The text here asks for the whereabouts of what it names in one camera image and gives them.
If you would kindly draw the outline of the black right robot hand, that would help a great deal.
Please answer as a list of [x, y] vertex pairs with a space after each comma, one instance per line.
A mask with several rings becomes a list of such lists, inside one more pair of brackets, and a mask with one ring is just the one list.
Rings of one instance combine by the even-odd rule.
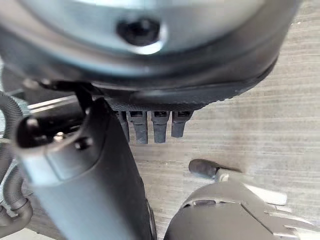
[[182, 137], [194, 111], [273, 70], [299, 0], [3, 0], [0, 235], [33, 216], [27, 180], [68, 240], [154, 240], [129, 148]]

